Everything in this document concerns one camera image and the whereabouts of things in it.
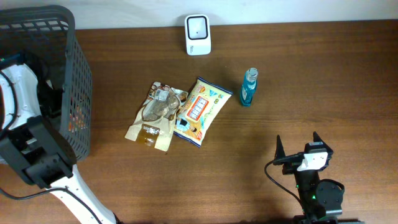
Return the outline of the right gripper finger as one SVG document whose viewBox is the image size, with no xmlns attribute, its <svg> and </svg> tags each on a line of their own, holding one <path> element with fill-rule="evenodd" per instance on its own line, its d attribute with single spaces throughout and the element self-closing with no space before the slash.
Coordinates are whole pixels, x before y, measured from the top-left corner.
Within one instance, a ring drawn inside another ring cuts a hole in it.
<svg viewBox="0 0 398 224">
<path fill-rule="evenodd" d="M 318 133 L 316 131 L 313 132 L 313 144 L 316 146 L 322 146 L 324 147 L 327 151 L 331 151 L 331 148 L 329 145 L 327 145 L 325 143 L 325 141 L 323 141 L 321 139 L 321 137 L 318 135 Z"/>
<path fill-rule="evenodd" d="M 285 157 L 285 151 L 284 147 L 282 144 L 282 140 L 279 135 L 277 135 L 277 140 L 276 140 L 276 150 L 275 150 L 275 156 L 274 159 L 281 159 Z"/>
</svg>

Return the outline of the blue mouthwash bottle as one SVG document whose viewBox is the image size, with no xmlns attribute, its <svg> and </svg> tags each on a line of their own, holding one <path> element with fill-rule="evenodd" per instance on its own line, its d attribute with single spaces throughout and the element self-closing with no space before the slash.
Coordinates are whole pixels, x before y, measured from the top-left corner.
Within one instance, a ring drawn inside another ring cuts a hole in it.
<svg viewBox="0 0 398 224">
<path fill-rule="evenodd" d="M 257 88 L 258 70 L 256 68 L 250 68 L 244 75 L 243 84 L 240 91 L 241 104 L 245 107 L 249 107 L 252 103 L 253 96 Z"/>
</svg>

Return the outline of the yellow wet wipes pack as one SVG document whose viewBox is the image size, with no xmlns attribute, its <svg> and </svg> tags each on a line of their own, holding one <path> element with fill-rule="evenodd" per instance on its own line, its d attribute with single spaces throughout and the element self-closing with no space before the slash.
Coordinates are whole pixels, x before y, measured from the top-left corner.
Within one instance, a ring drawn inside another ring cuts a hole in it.
<svg viewBox="0 0 398 224">
<path fill-rule="evenodd" d="M 197 82 L 178 111 L 174 134 L 200 147 L 211 123 L 233 92 L 203 79 Z"/>
</svg>

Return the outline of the brown cookie snack pouch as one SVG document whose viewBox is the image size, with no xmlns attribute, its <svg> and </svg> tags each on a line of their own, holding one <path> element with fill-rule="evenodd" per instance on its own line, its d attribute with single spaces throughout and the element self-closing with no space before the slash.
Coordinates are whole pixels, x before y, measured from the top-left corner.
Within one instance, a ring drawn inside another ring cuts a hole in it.
<svg viewBox="0 0 398 224">
<path fill-rule="evenodd" d="M 161 82 L 154 82 L 125 138 L 168 151 L 174 134 L 177 111 L 187 102 L 188 93 Z"/>
</svg>

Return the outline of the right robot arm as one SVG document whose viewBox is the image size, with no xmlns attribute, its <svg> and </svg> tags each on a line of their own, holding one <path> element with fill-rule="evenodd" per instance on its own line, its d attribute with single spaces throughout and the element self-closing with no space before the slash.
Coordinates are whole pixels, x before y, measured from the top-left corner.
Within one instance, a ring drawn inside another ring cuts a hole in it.
<svg viewBox="0 0 398 224">
<path fill-rule="evenodd" d="M 345 187 L 331 179 L 321 179 L 319 172 L 329 166 L 333 150 L 317 133 L 302 152 L 286 155 L 280 136 L 277 136 L 274 166 L 282 166 L 283 175 L 295 177 L 302 215 L 293 218 L 294 223 L 361 223 L 360 220 L 340 220 Z"/>
</svg>

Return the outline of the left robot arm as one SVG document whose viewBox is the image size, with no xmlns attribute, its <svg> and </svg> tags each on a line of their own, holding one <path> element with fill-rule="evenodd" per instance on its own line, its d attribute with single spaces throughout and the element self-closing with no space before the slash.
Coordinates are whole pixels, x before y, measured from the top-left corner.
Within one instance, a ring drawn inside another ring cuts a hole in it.
<svg viewBox="0 0 398 224">
<path fill-rule="evenodd" d="M 49 73 L 29 52 L 1 58 L 1 158 L 25 183 L 41 189 L 26 196 L 1 194 L 13 200 L 52 194 L 80 223 L 119 223 L 87 186 L 73 148 L 52 124 L 62 115 L 63 90 L 50 85 Z"/>
</svg>

